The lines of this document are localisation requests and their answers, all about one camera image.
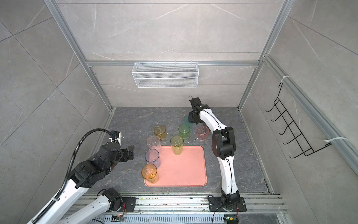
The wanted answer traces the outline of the teal plastic cup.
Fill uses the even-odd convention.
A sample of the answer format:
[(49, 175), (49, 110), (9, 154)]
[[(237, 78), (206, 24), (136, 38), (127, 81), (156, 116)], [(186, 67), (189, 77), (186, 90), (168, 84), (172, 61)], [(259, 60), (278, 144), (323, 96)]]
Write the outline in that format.
[(183, 124), (189, 126), (190, 128), (192, 127), (192, 123), (188, 120), (188, 114), (183, 117)]

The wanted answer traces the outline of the short green plastic cup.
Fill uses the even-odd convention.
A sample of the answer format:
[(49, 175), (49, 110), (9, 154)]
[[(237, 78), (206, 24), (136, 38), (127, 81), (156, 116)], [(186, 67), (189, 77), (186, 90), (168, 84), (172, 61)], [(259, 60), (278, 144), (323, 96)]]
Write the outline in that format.
[(183, 124), (183, 125), (179, 126), (178, 131), (179, 131), (181, 137), (185, 140), (189, 137), (191, 128), (190, 128), (190, 126)]

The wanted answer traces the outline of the blue plastic cup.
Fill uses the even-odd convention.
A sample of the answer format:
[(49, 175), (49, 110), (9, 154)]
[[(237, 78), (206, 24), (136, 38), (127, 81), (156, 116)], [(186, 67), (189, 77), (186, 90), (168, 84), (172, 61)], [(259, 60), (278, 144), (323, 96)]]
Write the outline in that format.
[(151, 148), (145, 153), (145, 160), (148, 164), (155, 165), (157, 168), (160, 167), (160, 153), (158, 150)]

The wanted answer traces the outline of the tall yellow plastic cup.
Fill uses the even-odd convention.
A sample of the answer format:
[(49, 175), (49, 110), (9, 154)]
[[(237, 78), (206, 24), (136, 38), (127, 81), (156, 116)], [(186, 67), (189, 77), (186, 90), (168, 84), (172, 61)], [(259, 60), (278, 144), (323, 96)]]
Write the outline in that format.
[(149, 183), (158, 181), (158, 169), (154, 164), (147, 164), (142, 168), (142, 177)]

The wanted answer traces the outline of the clear plastic cup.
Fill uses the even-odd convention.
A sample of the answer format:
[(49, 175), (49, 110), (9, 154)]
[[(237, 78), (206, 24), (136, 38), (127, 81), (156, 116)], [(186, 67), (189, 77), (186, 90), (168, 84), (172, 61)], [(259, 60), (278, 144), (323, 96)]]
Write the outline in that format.
[(146, 141), (146, 143), (150, 149), (156, 149), (159, 152), (161, 151), (161, 143), (160, 142), (161, 142), (160, 138), (156, 135), (150, 136)]

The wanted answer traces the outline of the tall green plastic cup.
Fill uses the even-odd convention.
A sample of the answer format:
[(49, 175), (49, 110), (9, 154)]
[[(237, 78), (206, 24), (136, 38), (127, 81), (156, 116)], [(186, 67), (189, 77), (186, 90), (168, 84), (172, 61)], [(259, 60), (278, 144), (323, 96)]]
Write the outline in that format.
[(180, 155), (183, 151), (184, 139), (180, 135), (175, 135), (170, 140), (173, 153)]

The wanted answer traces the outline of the short yellow plastic cup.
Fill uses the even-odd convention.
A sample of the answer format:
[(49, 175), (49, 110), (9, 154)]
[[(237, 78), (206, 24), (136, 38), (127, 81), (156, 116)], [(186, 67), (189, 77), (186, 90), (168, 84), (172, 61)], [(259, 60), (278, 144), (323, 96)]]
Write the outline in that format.
[(159, 125), (154, 128), (154, 134), (159, 137), (161, 141), (166, 138), (167, 130), (165, 126)]

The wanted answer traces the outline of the pink tray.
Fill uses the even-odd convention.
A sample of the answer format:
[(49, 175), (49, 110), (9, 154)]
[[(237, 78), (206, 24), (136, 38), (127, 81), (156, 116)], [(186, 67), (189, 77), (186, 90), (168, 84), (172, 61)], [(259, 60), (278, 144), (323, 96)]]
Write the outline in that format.
[(201, 146), (184, 146), (180, 155), (175, 155), (171, 146), (162, 146), (158, 180), (148, 187), (202, 187), (207, 184), (204, 149)]

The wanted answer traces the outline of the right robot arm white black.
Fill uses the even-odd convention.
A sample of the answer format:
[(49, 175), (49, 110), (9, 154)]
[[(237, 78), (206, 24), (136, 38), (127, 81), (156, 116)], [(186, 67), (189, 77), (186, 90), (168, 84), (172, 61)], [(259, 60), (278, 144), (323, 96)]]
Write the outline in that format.
[(234, 129), (220, 122), (211, 108), (203, 104), (199, 98), (189, 96), (188, 99), (192, 107), (188, 121), (195, 124), (204, 123), (212, 132), (212, 152), (218, 159), (222, 177), (221, 205), (227, 211), (232, 210), (240, 202), (240, 192), (234, 172), (236, 151)]

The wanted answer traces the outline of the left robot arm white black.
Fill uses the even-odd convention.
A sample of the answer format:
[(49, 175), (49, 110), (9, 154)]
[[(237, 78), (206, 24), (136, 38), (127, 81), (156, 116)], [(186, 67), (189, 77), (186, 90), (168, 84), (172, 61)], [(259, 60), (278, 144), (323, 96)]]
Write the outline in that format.
[[(101, 145), (100, 149), (90, 158), (75, 166), (75, 158), (81, 145), (87, 137), (95, 132), (108, 134), (110, 141)], [(89, 205), (68, 217), (64, 217), (72, 205), (98, 181), (109, 175), (118, 163), (133, 160), (134, 146), (122, 148), (121, 136), (122, 134), (118, 131), (108, 131), (103, 128), (95, 128), (87, 132), (75, 147), (59, 191), (29, 223), (86, 224), (107, 211), (123, 210), (123, 212), (126, 212), (122, 196), (115, 189), (108, 188), (101, 190), (101, 194)]]

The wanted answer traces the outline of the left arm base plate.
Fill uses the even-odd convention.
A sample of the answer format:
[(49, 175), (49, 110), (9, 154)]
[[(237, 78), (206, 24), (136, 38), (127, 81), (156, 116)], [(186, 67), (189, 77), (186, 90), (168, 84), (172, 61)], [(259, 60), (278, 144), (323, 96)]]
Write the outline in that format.
[(136, 206), (136, 200), (137, 200), (136, 197), (123, 197), (121, 199), (120, 207), (119, 210), (117, 210), (117, 212), (123, 213), (124, 209), (126, 213), (134, 212), (134, 208)]

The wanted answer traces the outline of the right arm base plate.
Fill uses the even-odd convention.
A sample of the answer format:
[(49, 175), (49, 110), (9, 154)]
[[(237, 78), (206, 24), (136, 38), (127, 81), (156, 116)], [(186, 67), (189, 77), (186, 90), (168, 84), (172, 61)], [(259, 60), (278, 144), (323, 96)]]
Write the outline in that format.
[(238, 202), (233, 202), (228, 205), (222, 205), (222, 201), (220, 197), (214, 197), (212, 195), (207, 196), (208, 204), (209, 204), (209, 210), (211, 212), (215, 211), (238, 211), (238, 212), (246, 212), (247, 207), (246, 203), (243, 197), (240, 197)]

